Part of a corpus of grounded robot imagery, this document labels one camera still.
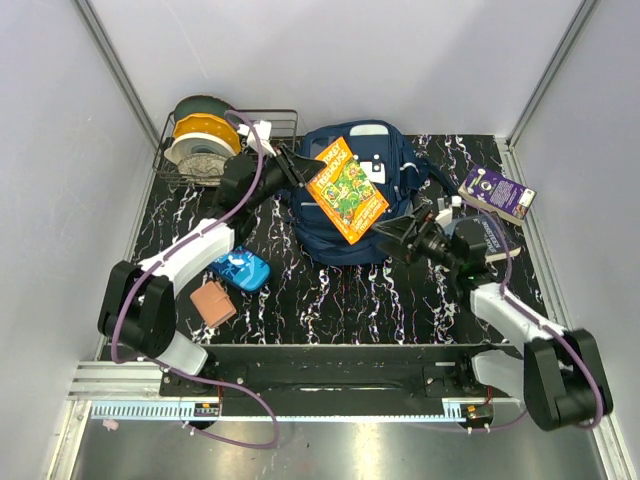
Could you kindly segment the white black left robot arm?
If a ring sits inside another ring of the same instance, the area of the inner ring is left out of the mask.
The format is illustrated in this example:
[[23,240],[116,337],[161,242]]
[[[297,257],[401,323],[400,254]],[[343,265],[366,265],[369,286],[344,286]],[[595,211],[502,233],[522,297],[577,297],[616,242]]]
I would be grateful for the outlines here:
[[306,186],[324,162],[294,153],[286,145],[274,157],[241,153],[228,159],[213,204],[190,232],[139,263],[123,260],[111,270],[98,330],[111,341],[111,359],[126,362],[118,348],[181,373],[181,384],[196,396],[215,386],[207,351],[176,327],[180,291],[217,258],[242,244],[256,225],[255,211],[281,190]]

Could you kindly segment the dark blue paperback book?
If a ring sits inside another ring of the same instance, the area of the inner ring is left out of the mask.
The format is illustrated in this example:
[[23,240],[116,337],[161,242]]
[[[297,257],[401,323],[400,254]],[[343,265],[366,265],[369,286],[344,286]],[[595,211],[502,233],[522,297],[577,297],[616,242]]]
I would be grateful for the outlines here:
[[517,257],[522,251],[522,246],[510,236],[504,222],[495,213],[462,217],[460,222],[482,227],[486,244],[485,260],[488,263],[506,260],[507,256]]

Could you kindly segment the navy blue student backpack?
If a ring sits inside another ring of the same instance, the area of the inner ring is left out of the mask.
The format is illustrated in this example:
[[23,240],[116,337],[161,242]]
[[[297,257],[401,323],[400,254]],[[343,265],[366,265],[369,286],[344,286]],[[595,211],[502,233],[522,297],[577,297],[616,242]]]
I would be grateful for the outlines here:
[[411,142],[382,120],[316,129],[304,136],[297,153],[327,165],[310,184],[288,194],[298,243],[327,266],[383,262],[383,236],[373,224],[412,210],[412,199],[428,178],[456,193],[440,168],[417,157]]

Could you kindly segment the orange treehouse book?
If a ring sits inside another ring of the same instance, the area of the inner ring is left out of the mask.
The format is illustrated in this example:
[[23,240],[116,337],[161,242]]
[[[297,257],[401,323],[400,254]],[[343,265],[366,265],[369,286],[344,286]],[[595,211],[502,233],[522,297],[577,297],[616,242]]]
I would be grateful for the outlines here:
[[316,160],[325,163],[306,189],[345,240],[357,243],[384,214],[389,203],[360,166],[343,137]]

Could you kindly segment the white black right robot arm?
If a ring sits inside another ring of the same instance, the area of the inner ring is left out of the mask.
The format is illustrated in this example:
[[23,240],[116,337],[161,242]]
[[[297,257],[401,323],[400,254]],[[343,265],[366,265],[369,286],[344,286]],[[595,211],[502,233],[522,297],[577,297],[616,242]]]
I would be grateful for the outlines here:
[[488,322],[513,345],[513,357],[496,348],[467,356],[454,371],[466,396],[487,387],[524,402],[544,431],[564,426],[593,429],[613,410],[613,399],[595,338],[538,314],[488,268],[484,230],[469,217],[449,221],[443,210],[415,206],[370,216],[369,182],[341,181],[321,191],[296,185],[288,195],[298,242],[326,266],[431,260],[444,267],[459,304]]

